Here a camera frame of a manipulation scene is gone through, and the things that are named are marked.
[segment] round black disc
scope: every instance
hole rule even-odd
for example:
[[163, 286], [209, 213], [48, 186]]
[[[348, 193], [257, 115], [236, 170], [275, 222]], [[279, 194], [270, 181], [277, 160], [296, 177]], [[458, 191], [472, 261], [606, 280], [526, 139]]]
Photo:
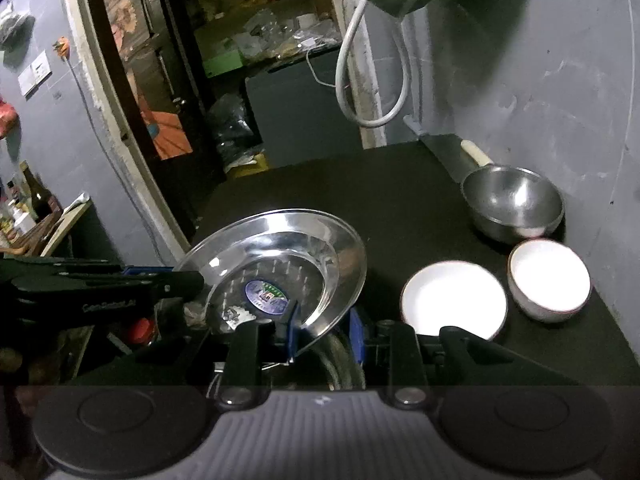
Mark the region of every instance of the round black disc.
[[477, 462], [526, 474], [587, 465], [611, 425], [607, 405], [584, 386], [458, 386], [444, 397], [440, 423]]
[[192, 386], [60, 386], [39, 404], [33, 432], [57, 468], [119, 479], [178, 462], [205, 424], [206, 400]]

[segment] black wire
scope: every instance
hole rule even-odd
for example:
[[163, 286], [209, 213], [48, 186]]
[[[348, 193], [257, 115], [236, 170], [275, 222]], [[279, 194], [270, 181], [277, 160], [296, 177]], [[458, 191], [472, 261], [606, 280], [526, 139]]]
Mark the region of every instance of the black wire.
[[142, 221], [142, 225], [145, 227], [145, 231], [149, 235], [149, 239], [151, 240], [151, 244], [154, 247], [154, 252], [156, 253], [156, 256], [158, 257], [158, 260], [160, 260], [160, 263], [162, 263], [164, 266], [166, 266], [167, 263], [165, 262], [164, 258], [162, 257], [162, 254], [160, 253], [160, 249], [158, 248], [158, 241], [156, 240], [156, 236], [155, 236], [155, 234], [153, 232], [153, 229], [151, 228], [151, 225], [149, 225], [148, 221], [146, 220], [146, 217], [145, 217], [144, 213], [142, 211], [140, 211], [140, 208], [136, 204], [136, 201], [133, 199], [133, 196], [130, 193], [126, 182], [120, 176], [120, 172], [117, 170], [116, 165], [111, 160], [111, 157], [109, 156], [109, 153], [107, 152], [106, 148], [102, 145], [102, 141], [100, 140], [100, 136], [98, 135], [98, 132], [95, 129], [94, 119], [91, 117], [91, 112], [89, 111], [89, 105], [87, 104], [86, 98], [84, 97], [84, 92], [82, 92], [82, 87], [80, 86], [80, 82], [78, 81], [78, 77], [76, 76], [76, 72], [74, 72], [74, 69], [71, 66], [71, 63], [68, 60], [68, 58], [66, 58], [65, 60], [66, 60], [66, 64], [68, 64], [68, 66], [69, 66], [69, 70], [71, 70], [71, 74], [73, 75], [74, 80], [76, 81], [76, 86], [78, 87], [78, 91], [80, 92], [80, 98], [82, 99], [82, 104], [84, 105], [84, 110], [86, 111], [86, 116], [89, 119], [89, 124], [91, 124], [91, 130], [94, 132], [95, 140], [98, 141], [98, 145], [100, 146], [100, 149], [104, 153], [104, 156], [109, 161], [109, 165], [111, 166], [111, 169], [113, 170], [113, 173], [116, 174], [116, 177], [118, 178], [118, 181], [120, 182], [120, 185], [122, 186], [122, 189], [124, 190], [124, 192], [129, 197], [129, 200], [131, 200], [131, 205], [133, 206], [133, 208], [136, 210], [136, 212], [140, 216], [140, 220]]

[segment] beige handle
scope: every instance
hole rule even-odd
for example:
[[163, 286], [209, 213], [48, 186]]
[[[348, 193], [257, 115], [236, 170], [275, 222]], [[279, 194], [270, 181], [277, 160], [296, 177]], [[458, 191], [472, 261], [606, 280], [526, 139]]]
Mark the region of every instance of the beige handle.
[[494, 163], [472, 140], [463, 140], [460, 142], [460, 148], [462, 148], [481, 168], [487, 164]]

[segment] white bowl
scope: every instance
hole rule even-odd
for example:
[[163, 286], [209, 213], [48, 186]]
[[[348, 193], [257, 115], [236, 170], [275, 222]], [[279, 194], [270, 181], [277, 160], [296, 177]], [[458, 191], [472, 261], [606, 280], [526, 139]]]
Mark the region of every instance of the white bowl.
[[591, 293], [589, 271], [580, 256], [545, 238], [527, 240], [511, 251], [507, 277], [524, 313], [545, 323], [570, 318]]
[[402, 319], [423, 335], [457, 326], [492, 339], [507, 316], [500, 282], [470, 262], [439, 262], [419, 270], [406, 282], [400, 304]]

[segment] red plastic bag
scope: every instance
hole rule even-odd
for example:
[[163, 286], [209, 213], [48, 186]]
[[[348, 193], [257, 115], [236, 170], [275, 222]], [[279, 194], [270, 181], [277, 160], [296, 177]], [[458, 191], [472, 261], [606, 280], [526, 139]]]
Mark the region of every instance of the red plastic bag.
[[5, 102], [0, 97], [0, 139], [4, 139], [7, 133], [14, 127], [18, 120], [18, 112], [13, 105]]

